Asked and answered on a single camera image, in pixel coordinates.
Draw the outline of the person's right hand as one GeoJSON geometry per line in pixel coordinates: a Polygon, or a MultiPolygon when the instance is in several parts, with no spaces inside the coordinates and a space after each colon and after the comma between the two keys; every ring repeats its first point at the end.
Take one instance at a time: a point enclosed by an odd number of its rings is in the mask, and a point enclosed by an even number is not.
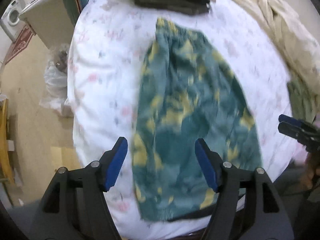
{"type": "Polygon", "coordinates": [[[308,153],[305,165],[306,169],[300,178],[300,182],[305,189],[310,190],[314,185],[313,178],[319,176],[319,154],[308,153]]]}

